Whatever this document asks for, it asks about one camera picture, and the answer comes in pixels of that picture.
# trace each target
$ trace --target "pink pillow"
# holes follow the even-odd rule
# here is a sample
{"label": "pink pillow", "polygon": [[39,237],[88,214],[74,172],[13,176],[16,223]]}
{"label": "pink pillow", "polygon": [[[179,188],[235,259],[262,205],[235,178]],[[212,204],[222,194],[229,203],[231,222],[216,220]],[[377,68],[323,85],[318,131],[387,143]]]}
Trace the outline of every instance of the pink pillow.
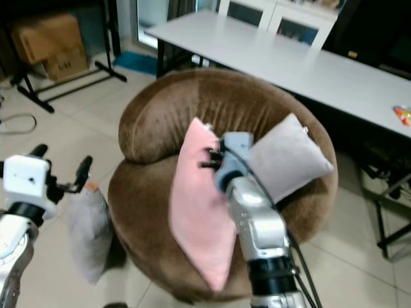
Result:
{"label": "pink pillow", "polygon": [[198,119],[191,122],[181,147],[171,188],[171,232],[213,291],[227,280],[236,239],[224,194],[214,185],[214,171],[198,167],[209,160],[207,148],[218,138]]}

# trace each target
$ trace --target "round chair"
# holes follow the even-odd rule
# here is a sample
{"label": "round chair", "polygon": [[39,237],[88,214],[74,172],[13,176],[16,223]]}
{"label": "round chair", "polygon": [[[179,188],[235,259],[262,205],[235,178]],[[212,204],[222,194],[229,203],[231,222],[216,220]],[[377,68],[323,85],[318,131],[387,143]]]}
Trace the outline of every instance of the round chair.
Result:
{"label": "round chair", "polygon": [[330,138],[313,114],[285,91],[259,79],[219,69],[170,74],[149,85],[127,106],[119,126],[125,156],[109,187],[114,228],[134,264],[156,284],[185,302],[226,301],[251,295],[238,239],[229,278],[214,293],[174,240],[168,201],[179,150],[191,120],[211,123],[217,136],[246,131],[258,141],[289,113],[334,165],[278,203],[298,242],[322,227],[337,191],[337,164]]}

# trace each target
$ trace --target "gray pillow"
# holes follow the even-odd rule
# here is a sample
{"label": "gray pillow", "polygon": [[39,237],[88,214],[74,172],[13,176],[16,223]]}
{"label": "gray pillow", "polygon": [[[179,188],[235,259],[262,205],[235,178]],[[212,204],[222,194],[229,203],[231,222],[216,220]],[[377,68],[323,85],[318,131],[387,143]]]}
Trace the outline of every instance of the gray pillow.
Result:
{"label": "gray pillow", "polygon": [[253,145],[250,166],[274,203],[334,170],[295,114],[289,114]]}
{"label": "gray pillow", "polygon": [[104,196],[93,181],[69,203],[69,245],[76,267],[91,284],[105,271],[114,231]]}

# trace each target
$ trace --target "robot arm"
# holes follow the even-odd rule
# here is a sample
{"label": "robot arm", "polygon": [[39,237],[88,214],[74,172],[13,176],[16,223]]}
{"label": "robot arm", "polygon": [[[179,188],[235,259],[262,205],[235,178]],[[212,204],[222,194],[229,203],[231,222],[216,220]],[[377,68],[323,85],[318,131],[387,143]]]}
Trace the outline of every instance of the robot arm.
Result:
{"label": "robot arm", "polygon": [[57,184],[50,161],[42,158],[46,151],[42,144],[0,165],[7,197],[7,211],[0,216],[0,308],[16,306],[21,275],[33,257],[43,219],[52,218],[64,193],[80,192],[88,178],[91,157],[80,164],[74,184]]}
{"label": "robot arm", "polygon": [[238,159],[248,161],[251,146],[251,134],[226,133],[220,151],[212,151],[212,161],[202,166],[216,169],[216,186],[227,196],[249,268],[251,307],[305,308],[304,297],[295,285],[297,270],[290,257],[286,224],[260,187],[247,177],[248,170]]}

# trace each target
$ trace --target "white table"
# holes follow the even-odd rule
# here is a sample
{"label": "white table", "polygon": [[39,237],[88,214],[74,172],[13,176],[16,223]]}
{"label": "white table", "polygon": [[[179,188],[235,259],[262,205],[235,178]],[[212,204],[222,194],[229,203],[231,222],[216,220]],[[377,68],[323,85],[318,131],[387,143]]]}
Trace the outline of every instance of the white table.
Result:
{"label": "white table", "polygon": [[411,106],[411,82],[212,12],[147,30],[159,40],[411,138],[392,111]]}

